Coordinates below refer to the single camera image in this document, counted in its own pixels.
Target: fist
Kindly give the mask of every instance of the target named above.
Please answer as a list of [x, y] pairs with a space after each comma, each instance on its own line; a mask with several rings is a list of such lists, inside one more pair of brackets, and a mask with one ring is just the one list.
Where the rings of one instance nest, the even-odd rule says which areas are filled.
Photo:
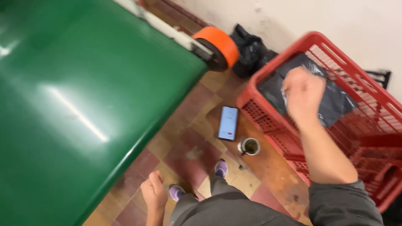
[[282, 91], [287, 94], [287, 111], [300, 130], [318, 121], [318, 108], [325, 90], [325, 79], [311, 74], [304, 67], [289, 71]]
[[163, 178], [160, 171], [152, 172], [141, 184], [142, 195], [147, 204], [148, 213], [160, 213], [165, 210], [168, 194], [163, 189]]

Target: red basket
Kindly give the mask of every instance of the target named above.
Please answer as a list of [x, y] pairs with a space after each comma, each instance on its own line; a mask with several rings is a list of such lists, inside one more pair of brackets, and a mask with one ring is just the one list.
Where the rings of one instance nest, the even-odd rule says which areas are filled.
[[237, 98], [238, 108], [310, 184], [295, 123], [289, 116], [281, 116], [256, 88], [278, 66], [301, 52], [325, 69], [329, 78], [358, 103], [327, 132], [352, 161], [370, 197], [383, 212], [402, 190], [402, 106], [323, 34], [307, 33], [257, 71]]

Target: gray sleeve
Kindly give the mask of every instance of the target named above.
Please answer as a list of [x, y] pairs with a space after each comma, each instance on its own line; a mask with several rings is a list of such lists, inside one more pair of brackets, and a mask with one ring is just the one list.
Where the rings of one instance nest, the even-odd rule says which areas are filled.
[[381, 214], [361, 181], [346, 185], [313, 182], [309, 194], [308, 215], [314, 226], [383, 225]]

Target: purple sneaker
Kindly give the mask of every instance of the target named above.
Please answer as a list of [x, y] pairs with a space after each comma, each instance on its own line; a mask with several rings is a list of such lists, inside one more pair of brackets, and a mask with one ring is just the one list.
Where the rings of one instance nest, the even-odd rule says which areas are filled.
[[185, 193], [184, 189], [178, 185], [171, 185], [169, 188], [169, 194], [175, 201], [178, 201]]
[[227, 173], [228, 165], [226, 164], [225, 160], [219, 160], [215, 165], [215, 175], [225, 178]]

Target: smartphone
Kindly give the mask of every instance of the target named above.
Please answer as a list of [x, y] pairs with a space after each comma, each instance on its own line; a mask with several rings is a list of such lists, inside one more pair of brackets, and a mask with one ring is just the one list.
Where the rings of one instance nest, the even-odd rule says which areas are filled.
[[218, 139], [234, 141], [239, 109], [224, 106], [222, 108], [221, 123], [219, 125]]

